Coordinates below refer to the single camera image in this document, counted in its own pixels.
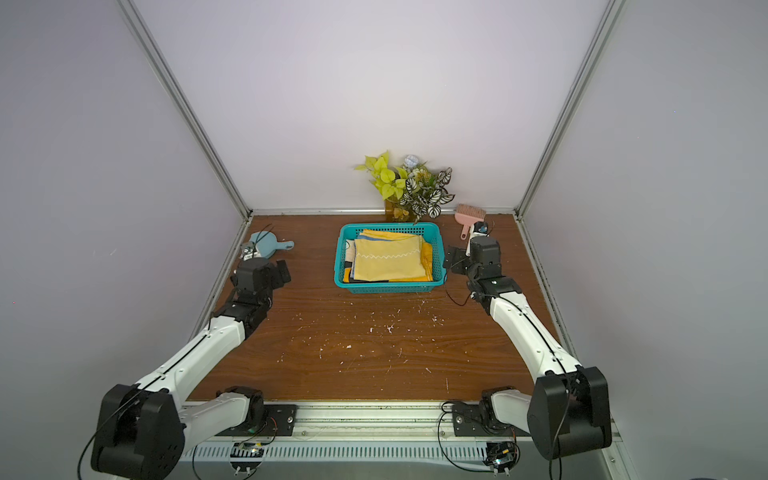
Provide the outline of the orange patterned pillowcase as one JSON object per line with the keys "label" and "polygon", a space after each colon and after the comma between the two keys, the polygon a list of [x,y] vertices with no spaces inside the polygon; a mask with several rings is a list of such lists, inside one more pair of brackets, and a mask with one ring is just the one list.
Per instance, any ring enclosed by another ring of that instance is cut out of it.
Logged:
{"label": "orange patterned pillowcase", "polygon": [[[363,235],[360,238],[399,240],[399,239],[408,238],[411,236],[416,237],[417,235],[365,230],[363,232]],[[426,276],[420,277],[420,278],[414,278],[411,280],[394,280],[394,281],[380,281],[380,282],[431,281],[432,280],[431,269],[430,269],[432,247],[428,243],[426,243],[420,236],[418,237],[422,240],[422,250],[421,250],[422,264],[425,267]],[[356,280],[353,277],[354,259],[355,259],[355,240],[347,241],[347,248],[349,249],[349,251],[347,252],[347,257],[346,257],[346,267],[351,267],[351,269],[346,270],[344,280],[347,282],[349,282],[350,280],[357,281],[357,282],[366,282],[366,281]]]}

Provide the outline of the olive yellow zigzag pillowcase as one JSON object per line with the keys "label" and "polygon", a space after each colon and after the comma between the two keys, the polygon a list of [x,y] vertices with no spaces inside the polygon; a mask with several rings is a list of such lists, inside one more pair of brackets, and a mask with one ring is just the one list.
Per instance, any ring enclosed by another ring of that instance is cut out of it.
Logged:
{"label": "olive yellow zigzag pillowcase", "polygon": [[418,236],[399,240],[358,238],[353,277],[366,282],[425,277],[421,250],[422,240]]}

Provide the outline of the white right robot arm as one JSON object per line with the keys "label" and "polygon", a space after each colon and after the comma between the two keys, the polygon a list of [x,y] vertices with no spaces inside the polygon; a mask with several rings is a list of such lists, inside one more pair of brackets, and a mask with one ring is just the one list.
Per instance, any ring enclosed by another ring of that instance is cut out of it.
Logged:
{"label": "white right robot arm", "polygon": [[501,249],[490,236],[450,247],[444,267],[467,277],[470,298],[509,337],[534,382],[530,395],[514,388],[490,394],[495,420],[518,427],[547,460],[608,448],[613,443],[609,388],[597,367],[585,367],[534,313],[522,288],[502,273]]}

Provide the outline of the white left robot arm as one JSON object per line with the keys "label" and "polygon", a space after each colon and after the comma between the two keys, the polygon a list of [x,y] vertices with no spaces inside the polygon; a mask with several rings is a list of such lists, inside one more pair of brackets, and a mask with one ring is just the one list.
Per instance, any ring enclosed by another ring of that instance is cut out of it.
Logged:
{"label": "white left robot arm", "polygon": [[230,387],[193,407],[185,403],[200,382],[267,318],[275,290],[291,280],[285,261],[240,263],[226,304],[169,360],[133,384],[103,397],[97,428],[81,456],[100,473],[125,479],[164,479],[182,455],[226,430],[274,435],[260,390]]}

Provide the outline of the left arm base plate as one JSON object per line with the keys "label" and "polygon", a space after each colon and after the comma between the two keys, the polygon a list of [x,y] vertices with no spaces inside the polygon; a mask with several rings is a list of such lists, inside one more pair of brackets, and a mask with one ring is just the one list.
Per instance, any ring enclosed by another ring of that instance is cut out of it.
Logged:
{"label": "left arm base plate", "polygon": [[216,437],[291,437],[296,423],[297,411],[298,406],[296,404],[267,403],[259,419],[245,420],[240,425],[221,431],[216,434]]}

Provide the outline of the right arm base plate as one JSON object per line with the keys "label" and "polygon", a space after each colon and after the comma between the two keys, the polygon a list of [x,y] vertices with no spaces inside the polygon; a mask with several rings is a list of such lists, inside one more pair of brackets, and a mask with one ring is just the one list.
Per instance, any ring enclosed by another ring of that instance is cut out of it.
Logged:
{"label": "right arm base plate", "polygon": [[503,423],[492,413],[490,403],[466,403],[447,401],[442,405],[450,416],[450,424],[456,437],[529,437],[530,434],[514,425]]}

